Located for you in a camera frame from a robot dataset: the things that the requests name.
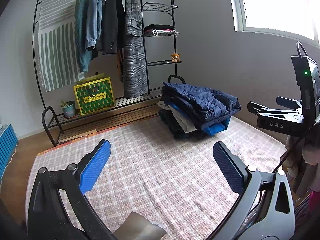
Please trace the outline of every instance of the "pink plaid rug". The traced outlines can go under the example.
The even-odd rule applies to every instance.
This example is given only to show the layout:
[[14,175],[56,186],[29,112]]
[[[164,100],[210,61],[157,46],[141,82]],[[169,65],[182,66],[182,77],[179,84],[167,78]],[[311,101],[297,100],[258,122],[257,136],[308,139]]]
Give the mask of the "pink plaid rug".
[[[107,130],[38,155],[27,195],[26,217],[36,173],[78,163],[101,139],[111,143],[111,156],[88,200],[114,232],[135,211],[164,226],[165,239],[205,239],[222,221],[238,194],[233,193],[212,156],[223,141],[246,165],[272,171],[285,151],[282,143],[232,117],[228,130],[213,137],[175,140],[158,116]],[[65,192],[61,192],[73,225],[81,228]]]

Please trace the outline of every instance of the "gray checkered coat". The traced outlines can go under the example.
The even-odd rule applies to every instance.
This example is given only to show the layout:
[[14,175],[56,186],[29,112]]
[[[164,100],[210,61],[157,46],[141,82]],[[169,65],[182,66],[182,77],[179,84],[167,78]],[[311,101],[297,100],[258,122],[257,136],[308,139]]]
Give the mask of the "gray checkered coat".
[[125,0],[124,97],[148,92],[146,59],[142,41],[142,14],[139,0]]

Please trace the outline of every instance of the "green patterned box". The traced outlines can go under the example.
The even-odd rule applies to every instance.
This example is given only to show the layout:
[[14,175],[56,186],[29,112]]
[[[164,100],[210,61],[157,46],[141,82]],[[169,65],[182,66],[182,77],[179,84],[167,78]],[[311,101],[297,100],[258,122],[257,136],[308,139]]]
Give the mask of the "green patterned box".
[[115,107],[110,78],[103,78],[74,87],[81,115]]

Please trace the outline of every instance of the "blue container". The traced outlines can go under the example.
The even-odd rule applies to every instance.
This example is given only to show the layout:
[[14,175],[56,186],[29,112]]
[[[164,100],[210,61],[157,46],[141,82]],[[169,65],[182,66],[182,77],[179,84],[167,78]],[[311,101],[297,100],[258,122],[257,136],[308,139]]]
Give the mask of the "blue container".
[[68,105],[66,107],[62,107],[64,117],[65,118],[70,118],[76,115],[76,106],[74,101],[68,101]]
[[18,139],[11,125],[0,129],[0,178],[17,143]]

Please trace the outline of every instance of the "black metal rack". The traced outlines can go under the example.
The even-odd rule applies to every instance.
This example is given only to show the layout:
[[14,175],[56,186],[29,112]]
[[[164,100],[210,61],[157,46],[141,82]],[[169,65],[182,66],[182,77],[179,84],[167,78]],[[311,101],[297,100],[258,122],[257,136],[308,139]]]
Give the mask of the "black metal rack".
[[[169,15],[172,18],[172,25],[173,25],[173,28],[175,30],[175,21],[174,21],[174,12],[173,12],[173,10],[176,9],[177,6],[174,5],[174,0],[170,0],[170,1],[171,1],[170,5],[165,5],[165,4],[161,4],[161,3],[152,3],[152,2],[146,2],[146,3],[143,4],[142,0],[140,0],[140,7],[141,7],[141,13],[142,13],[142,33],[143,33],[143,29],[144,29],[144,25],[143,25],[143,12],[144,11],[158,11],[158,12],[169,12],[169,11],[171,11],[171,13],[169,13]],[[60,135],[63,134],[65,131],[73,129],[73,128],[76,128],[76,127],[79,127],[79,126],[83,126],[83,125],[86,125],[86,124],[89,124],[89,123],[92,123],[92,122],[101,121],[103,119],[106,119],[107,117],[103,117],[103,118],[98,119],[98,120],[88,121],[86,123],[82,123],[81,125],[68,127],[67,129],[63,129],[62,128],[62,125],[64,125],[64,124],[71,123],[71,122],[78,121],[78,120],[82,120],[82,119],[86,119],[88,117],[92,117],[92,116],[97,115],[97,114],[102,114],[102,113],[105,113],[105,112],[110,111],[110,110],[119,109],[119,108],[122,108],[122,107],[130,106],[130,105],[133,105],[133,104],[136,104],[136,103],[140,103],[140,102],[144,102],[144,101],[147,101],[147,100],[150,100],[150,99],[153,99],[153,98],[160,97],[161,96],[161,90],[162,90],[161,87],[160,88],[155,88],[155,89],[150,89],[149,76],[148,76],[148,66],[175,64],[175,74],[169,76],[168,82],[170,82],[171,78],[173,77],[173,78],[180,79],[182,81],[182,83],[185,83],[184,79],[182,77],[178,76],[178,74],[177,74],[177,63],[181,63],[181,62],[175,62],[174,63],[171,60],[148,62],[147,61],[147,54],[146,54],[146,45],[145,45],[145,38],[146,37],[173,36],[174,52],[177,53],[176,35],[180,34],[180,33],[177,33],[177,32],[158,33],[158,35],[154,35],[153,33],[151,33],[150,35],[149,34],[146,34],[146,35],[142,34],[143,47],[144,47],[145,60],[146,60],[148,94],[142,95],[142,96],[137,97],[137,98],[130,98],[130,99],[126,99],[124,97],[116,98],[115,99],[115,101],[116,101],[115,102],[116,103],[115,107],[104,109],[104,110],[100,110],[100,111],[96,111],[96,112],[93,112],[92,114],[86,114],[86,115],[83,115],[83,116],[81,116],[80,114],[77,114],[75,117],[72,117],[70,119],[65,119],[64,116],[63,116],[63,113],[62,114],[56,114],[54,109],[51,106],[46,106],[45,105],[44,98],[43,98],[43,95],[42,95],[42,92],[41,92],[41,89],[40,89],[39,78],[38,78],[37,67],[36,67],[35,46],[34,46],[34,43],[35,43],[35,41],[34,41],[35,28],[36,28],[36,24],[38,22],[38,21],[36,21],[36,14],[37,14],[37,9],[38,9],[38,5],[39,4],[41,4],[41,2],[39,0],[37,0],[36,9],[35,9],[35,15],[34,15],[34,19],[33,19],[33,32],[32,32],[32,34],[33,34],[32,35],[33,61],[34,61],[34,67],[35,67],[36,81],[37,81],[37,85],[38,85],[41,101],[42,101],[42,104],[43,104],[43,107],[44,107],[44,111],[42,113],[42,124],[43,124],[44,130],[46,131],[46,133],[47,133],[47,135],[48,135],[48,137],[49,137],[49,139],[52,142],[54,147],[57,146],[57,143],[59,141]],[[119,114],[128,113],[128,112],[131,112],[131,111],[134,111],[134,110],[137,110],[137,109],[141,109],[141,108],[145,108],[145,107],[146,106],[140,107],[140,108],[136,108],[136,109],[132,109],[130,111],[122,112],[122,113],[119,113]],[[50,119],[49,123],[47,124],[45,122],[45,116],[46,116],[48,111],[50,111],[52,113],[52,118]],[[53,128],[53,127],[56,127],[56,126],[59,127],[59,135],[58,135],[57,140],[54,140],[52,135],[51,135],[51,133],[50,133],[50,131],[49,131],[49,128]]]

